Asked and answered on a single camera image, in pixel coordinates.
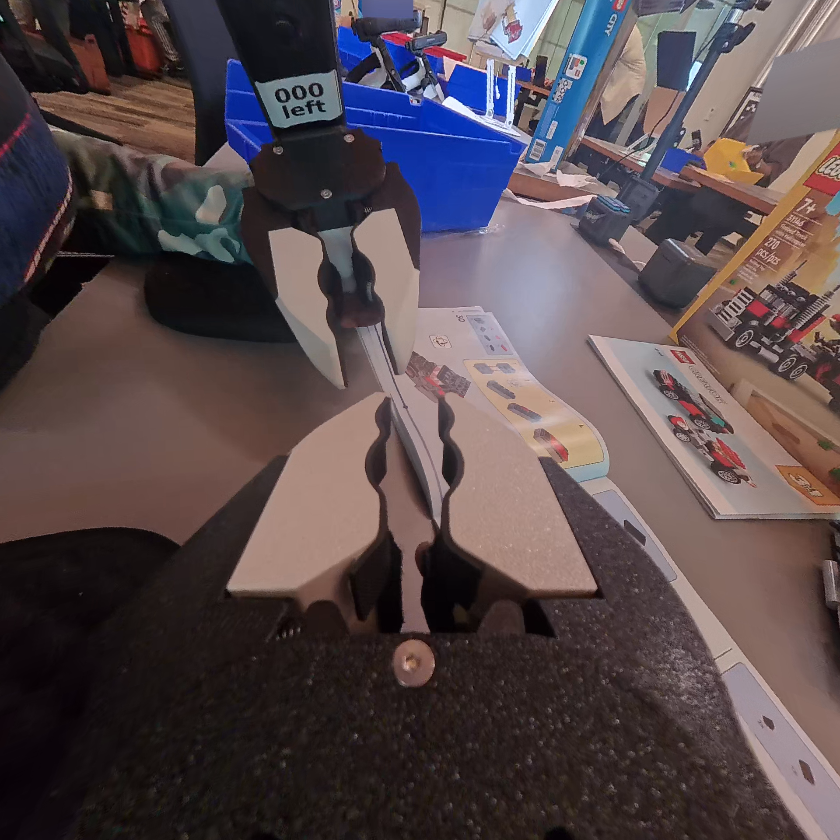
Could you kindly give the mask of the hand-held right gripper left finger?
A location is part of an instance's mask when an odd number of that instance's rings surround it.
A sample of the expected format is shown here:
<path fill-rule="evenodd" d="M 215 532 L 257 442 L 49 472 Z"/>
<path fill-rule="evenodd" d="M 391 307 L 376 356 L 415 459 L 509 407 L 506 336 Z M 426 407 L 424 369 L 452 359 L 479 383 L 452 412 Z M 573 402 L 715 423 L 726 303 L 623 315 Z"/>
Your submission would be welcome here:
<path fill-rule="evenodd" d="M 367 396 L 291 450 L 231 573 L 233 597 L 330 602 L 349 624 L 394 623 L 394 537 L 381 483 L 392 401 Z"/>

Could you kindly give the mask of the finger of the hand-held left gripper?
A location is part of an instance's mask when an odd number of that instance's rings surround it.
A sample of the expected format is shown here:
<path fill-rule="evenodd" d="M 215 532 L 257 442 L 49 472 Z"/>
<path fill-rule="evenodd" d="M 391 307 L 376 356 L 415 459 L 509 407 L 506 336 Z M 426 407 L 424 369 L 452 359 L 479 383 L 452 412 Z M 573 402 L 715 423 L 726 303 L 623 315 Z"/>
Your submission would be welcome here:
<path fill-rule="evenodd" d="M 403 375 L 416 340 L 419 269 L 395 209 L 373 211 L 357 226 L 353 255 L 371 271 L 371 290 L 383 308 L 381 325 L 393 368 Z"/>
<path fill-rule="evenodd" d="M 329 299 L 320 286 L 332 265 L 320 237 L 294 227 L 268 233 L 276 304 L 313 366 L 332 385 L 347 386 L 340 351 L 328 320 Z"/>

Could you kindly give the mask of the blue plastic bin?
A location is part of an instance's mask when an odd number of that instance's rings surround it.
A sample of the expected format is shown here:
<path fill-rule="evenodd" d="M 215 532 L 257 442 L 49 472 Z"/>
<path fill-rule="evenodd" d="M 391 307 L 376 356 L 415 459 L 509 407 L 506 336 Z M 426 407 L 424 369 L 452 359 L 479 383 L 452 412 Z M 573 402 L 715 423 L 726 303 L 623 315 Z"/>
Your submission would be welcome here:
<path fill-rule="evenodd" d="M 525 143 L 444 105 L 345 81 L 346 121 L 381 143 L 420 207 L 423 232 L 486 228 Z"/>

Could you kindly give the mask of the instruction booklet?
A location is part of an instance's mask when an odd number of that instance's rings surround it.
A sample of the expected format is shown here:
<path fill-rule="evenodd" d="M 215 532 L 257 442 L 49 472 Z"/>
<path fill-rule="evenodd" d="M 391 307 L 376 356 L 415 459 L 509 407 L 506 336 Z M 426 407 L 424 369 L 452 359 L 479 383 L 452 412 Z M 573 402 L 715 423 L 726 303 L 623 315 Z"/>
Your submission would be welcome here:
<path fill-rule="evenodd" d="M 762 394 L 762 426 L 689 350 L 589 336 L 593 351 L 645 420 L 680 474 L 718 520 L 838 522 L 838 467 L 797 457 L 795 444 L 819 437 Z"/>
<path fill-rule="evenodd" d="M 748 741 L 794 814 L 809 813 L 826 838 L 838 838 L 838 774 L 701 599 L 664 544 L 608 478 L 599 432 L 528 371 L 490 312 L 479 307 L 422 309 L 407 372 L 394 372 L 381 328 L 358 330 L 381 390 L 392 399 L 396 432 L 435 527 L 448 483 L 438 437 L 438 399 L 459 396 L 497 412 L 537 456 L 568 471 L 654 561 L 698 625 L 729 689 Z"/>

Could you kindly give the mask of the person's left forearm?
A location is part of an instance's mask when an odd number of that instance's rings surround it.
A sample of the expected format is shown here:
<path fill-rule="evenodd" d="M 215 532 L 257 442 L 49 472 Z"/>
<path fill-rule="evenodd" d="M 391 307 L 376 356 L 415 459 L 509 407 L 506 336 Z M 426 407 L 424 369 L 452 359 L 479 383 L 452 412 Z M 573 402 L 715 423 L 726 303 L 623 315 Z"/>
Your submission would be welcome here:
<path fill-rule="evenodd" d="M 74 184 L 69 245 L 133 259 L 172 252 L 252 264 L 240 229 L 253 185 L 247 170 L 198 166 L 61 129 L 52 135 Z"/>

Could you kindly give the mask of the grey desk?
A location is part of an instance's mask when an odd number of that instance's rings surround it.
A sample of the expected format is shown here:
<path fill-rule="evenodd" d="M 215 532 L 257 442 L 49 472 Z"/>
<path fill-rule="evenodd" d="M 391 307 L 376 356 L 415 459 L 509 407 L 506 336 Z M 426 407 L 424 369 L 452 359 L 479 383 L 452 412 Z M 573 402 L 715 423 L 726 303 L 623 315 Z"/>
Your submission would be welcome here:
<path fill-rule="evenodd" d="M 350 388 L 294 347 L 200 339 L 145 310 L 145 268 L 112 262 L 45 330 L 2 393 L 2 540 L 132 527 L 183 543 L 274 456 L 377 390 L 361 343 Z M 666 343 L 677 316 L 569 217 L 500 202 L 486 231 L 423 239 L 423 308 L 493 312 L 537 380 L 602 434 L 609 477 L 676 568 L 717 664 L 750 665 L 807 747 L 769 761 L 780 723 L 750 744 L 811 838 L 838 838 L 838 630 L 826 609 L 824 521 L 717 521 L 588 344 Z"/>

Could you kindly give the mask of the white crumpled paper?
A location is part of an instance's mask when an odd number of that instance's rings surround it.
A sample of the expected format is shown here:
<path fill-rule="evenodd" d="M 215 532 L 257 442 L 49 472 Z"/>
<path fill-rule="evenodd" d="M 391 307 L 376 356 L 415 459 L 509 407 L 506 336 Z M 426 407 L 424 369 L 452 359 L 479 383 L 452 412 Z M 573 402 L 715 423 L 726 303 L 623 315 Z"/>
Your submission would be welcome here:
<path fill-rule="evenodd" d="M 601 186 L 585 173 L 551 172 L 542 164 L 519 163 L 501 196 L 521 205 L 573 214 L 588 204 Z"/>

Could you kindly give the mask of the closed instruction booklet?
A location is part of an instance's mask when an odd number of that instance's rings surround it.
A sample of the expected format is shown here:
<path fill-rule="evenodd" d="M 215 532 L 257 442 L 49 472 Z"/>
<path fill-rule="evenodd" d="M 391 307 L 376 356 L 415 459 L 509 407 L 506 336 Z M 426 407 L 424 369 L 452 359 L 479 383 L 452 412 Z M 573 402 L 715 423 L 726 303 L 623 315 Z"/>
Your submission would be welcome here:
<path fill-rule="evenodd" d="M 718 520 L 838 522 L 838 467 L 797 457 L 795 444 L 819 437 L 762 394 L 762 426 L 689 350 L 589 336 L 593 351 L 645 420 L 680 474 Z"/>

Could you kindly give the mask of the white plastic stand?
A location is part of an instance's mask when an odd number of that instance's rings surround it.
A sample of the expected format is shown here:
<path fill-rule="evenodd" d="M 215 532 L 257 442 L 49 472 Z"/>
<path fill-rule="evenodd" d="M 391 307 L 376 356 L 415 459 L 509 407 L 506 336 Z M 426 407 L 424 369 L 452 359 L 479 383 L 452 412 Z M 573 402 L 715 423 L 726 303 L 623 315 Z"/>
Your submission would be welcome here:
<path fill-rule="evenodd" d="M 517 66 L 505 65 L 505 81 L 501 82 L 502 76 L 497 73 L 496 61 L 493 58 L 486 59 L 486 101 L 483 118 L 485 121 L 503 128 L 507 132 L 514 132 L 515 110 L 517 100 Z M 504 94 L 503 119 L 497 117 L 497 102 Z"/>

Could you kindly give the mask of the white poster board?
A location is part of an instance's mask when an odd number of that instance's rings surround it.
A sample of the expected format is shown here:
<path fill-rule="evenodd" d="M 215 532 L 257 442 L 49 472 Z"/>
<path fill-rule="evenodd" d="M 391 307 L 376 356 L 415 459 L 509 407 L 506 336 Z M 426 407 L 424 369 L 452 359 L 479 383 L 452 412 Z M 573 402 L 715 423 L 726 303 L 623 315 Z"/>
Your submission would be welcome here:
<path fill-rule="evenodd" d="M 517 63 L 528 57 L 558 1 L 482 1 L 467 40 L 479 53 Z"/>

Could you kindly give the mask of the tall blue toy box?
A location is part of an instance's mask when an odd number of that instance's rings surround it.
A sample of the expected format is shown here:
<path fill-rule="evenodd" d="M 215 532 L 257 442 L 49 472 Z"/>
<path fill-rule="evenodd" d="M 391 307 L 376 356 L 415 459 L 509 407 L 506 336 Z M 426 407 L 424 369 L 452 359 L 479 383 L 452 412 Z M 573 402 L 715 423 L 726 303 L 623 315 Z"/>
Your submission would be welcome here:
<path fill-rule="evenodd" d="M 633 1 L 584 2 L 524 163 L 555 169 L 576 151 L 636 20 Z"/>

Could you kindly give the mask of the person's patterned navy sweater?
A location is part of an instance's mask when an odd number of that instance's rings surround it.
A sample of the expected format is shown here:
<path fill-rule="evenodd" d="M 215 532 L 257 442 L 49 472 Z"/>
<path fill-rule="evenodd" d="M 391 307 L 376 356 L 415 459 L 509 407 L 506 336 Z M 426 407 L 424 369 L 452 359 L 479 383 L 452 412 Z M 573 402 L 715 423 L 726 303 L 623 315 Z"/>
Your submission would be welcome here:
<path fill-rule="evenodd" d="M 1 58 L 1 305 L 40 277 L 71 225 L 67 158 L 5 58 Z"/>

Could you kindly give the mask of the yellow toy truck box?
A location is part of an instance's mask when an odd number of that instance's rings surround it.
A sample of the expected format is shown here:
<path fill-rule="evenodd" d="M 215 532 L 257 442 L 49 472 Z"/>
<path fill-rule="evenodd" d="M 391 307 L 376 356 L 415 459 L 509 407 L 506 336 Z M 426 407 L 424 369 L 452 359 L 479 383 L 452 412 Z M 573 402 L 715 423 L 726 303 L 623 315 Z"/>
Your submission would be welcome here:
<path fill-rule="evenodd" d="M 805 469 L 818 503 L 839 492 L 839 132 L 671 338 Z"/>

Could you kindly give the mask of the yellow cardboard box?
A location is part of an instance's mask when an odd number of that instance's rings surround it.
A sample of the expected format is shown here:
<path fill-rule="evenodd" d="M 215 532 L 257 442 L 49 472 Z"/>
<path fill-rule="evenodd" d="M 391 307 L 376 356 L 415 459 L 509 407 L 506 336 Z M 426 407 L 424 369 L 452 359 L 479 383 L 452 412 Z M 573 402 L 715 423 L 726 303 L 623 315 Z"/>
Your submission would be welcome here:
<path fill-rule="evenodd" d="M 719 138 L 702 154 L 707 172 L 741 184 L 758 184 L 763 173 L 754 171 L 745 157 L 747 144 L 732 139 Z"/>

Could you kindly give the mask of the black tripod stand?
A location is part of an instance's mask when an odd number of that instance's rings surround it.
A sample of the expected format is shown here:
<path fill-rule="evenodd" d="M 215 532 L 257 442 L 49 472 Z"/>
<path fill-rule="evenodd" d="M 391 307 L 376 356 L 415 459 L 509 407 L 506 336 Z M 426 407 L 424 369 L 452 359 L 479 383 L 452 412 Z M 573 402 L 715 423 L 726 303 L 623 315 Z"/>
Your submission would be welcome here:
<path fill-rule="evenodd" d="M 675 146 L 680 131 L 683 128 L 686 115 L 709 78 L 718 59 L 739 46 L 754 30 L 754 23 L 741 24 L 743 16 L 753 9 L 763 12 L 771 4 L 771 1 L 737 1 L 729 4 L 729 11 L 726 17 L 711 37 L 708 48 L 703 51 L 703 60 L 700 68 L 689 84 L 688 90 L 675 110 L 672 119 L 662 132 L 645 168 L 637 178 L 639 182 L 646 184 L 653 183 L 660 164 L 663 162 L 667 152 Z"/>

